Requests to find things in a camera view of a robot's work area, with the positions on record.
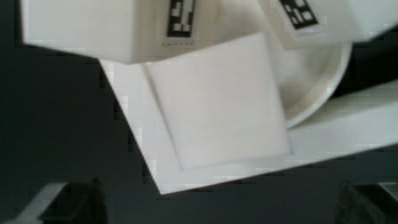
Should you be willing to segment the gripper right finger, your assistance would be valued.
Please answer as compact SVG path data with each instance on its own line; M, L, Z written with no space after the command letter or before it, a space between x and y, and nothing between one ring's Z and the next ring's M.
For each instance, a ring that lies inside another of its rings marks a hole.
M398 183L341 184L334 224L398 224Z

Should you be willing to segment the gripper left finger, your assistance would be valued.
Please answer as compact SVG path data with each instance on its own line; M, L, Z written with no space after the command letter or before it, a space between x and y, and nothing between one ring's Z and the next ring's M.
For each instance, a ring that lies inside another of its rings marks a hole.
M48 183L11 224L108 224L99 179Z

